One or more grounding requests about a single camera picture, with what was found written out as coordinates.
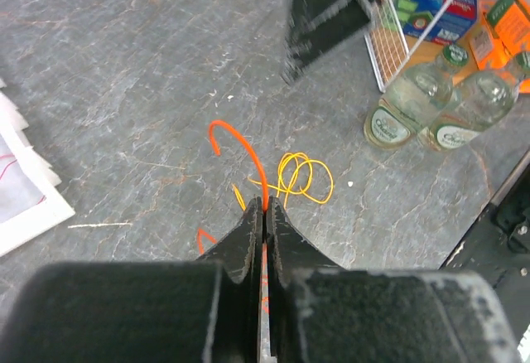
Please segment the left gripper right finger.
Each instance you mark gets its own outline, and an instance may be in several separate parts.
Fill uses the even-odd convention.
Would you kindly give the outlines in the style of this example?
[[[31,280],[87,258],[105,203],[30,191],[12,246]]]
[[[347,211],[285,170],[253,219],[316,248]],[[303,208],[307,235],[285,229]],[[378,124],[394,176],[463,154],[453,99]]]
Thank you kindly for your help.
[[[477,273],[348,270],[270,198],[270,351],[280,362],[518,362],[494,290]]]

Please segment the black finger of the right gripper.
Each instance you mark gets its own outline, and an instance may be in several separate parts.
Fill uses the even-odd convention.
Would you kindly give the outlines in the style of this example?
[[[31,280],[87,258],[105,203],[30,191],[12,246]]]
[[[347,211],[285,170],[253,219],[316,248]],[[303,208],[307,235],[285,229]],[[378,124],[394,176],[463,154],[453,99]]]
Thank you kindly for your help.
[[[282,78],[289,85],[344,40],[373,23],[378,0],[291,0]]]

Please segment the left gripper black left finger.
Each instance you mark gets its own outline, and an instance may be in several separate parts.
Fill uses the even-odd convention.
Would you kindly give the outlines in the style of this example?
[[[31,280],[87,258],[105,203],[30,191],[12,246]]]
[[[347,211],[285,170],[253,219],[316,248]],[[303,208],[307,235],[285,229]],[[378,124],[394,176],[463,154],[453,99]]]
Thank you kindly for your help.
[[[40,268],[1,335],[4,362],[256,362],[263,209],[192,261]]]

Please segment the blue snack box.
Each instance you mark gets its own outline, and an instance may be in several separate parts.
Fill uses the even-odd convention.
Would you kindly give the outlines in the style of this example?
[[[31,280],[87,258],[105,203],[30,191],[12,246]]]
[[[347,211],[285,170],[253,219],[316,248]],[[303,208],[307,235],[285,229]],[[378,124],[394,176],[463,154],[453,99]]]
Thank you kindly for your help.
[[[394,7],[402,32],[420,37],[428,28],[425,40],[447,45],[458,41],[475,24],[478,0],[396,0]]]

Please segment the glass bottle green cap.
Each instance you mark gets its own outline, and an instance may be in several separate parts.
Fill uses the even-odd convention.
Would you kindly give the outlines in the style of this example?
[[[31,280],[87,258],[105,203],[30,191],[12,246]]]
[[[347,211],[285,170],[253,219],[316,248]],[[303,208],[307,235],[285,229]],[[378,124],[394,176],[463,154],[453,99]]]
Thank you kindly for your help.
[[[453,77],[469,61],[459,44],[444,46],[435,59],[405,69],[385,90],[364,122],[374,146],[399,148],[430,125],[448,105]]]
[[[503,119],[529,79],[529,52],[521,51],[504,67],[480,70],[458,83],[449,104],[418,135],[419,143],[438,152],[460,148]]]

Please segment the orange snack box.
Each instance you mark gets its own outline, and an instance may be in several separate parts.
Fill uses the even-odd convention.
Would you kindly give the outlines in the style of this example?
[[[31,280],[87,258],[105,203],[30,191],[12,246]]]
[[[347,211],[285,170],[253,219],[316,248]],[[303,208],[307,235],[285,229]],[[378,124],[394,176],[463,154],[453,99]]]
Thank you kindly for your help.
[[[479,69],[504,66],[529,50],[529,0],[483,1],[479,20],[468,39]]]

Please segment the white compartment tray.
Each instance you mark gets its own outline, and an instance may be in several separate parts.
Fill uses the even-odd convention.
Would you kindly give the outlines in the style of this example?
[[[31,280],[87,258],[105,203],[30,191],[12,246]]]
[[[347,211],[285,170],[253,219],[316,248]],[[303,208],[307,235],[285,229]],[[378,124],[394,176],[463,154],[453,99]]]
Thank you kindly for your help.
[[[18,107],[1,94],[1,255],[75,214],[56,189],[61,179],[24,134],[27,127]]]

